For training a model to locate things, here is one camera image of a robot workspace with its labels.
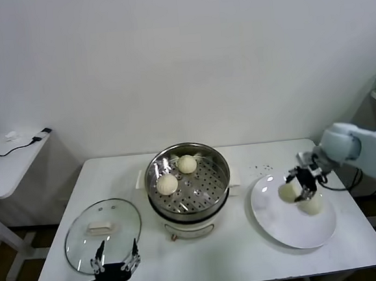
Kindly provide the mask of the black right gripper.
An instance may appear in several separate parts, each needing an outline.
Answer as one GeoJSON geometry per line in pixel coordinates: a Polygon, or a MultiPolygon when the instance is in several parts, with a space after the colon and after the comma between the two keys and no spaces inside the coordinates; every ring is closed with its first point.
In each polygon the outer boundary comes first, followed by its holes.
{"type": "Polygon", "coordinates": [[[286,182],[291,182],[295,178],[299,181],[302,190],[300,191],[300,195],[294,199],[294,202],[308,201],[313,198],[312,192],[317,190],[317,185],[316,178],[311,174],[310,170],[297,166],[289,170],[285,180],[286,182]]]}

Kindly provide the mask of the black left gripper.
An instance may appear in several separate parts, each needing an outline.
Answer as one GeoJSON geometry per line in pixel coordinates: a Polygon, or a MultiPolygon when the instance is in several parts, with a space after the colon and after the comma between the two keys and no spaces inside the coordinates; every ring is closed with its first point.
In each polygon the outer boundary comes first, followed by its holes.
{"type": "Polygon", "coordinates": [[[126,263],[102,264],[105,241],[102,240],[93,259],[90,260],[96,281],[128,281],[141,262],[136,239],[133,240],[130,260],[126,263]]]}

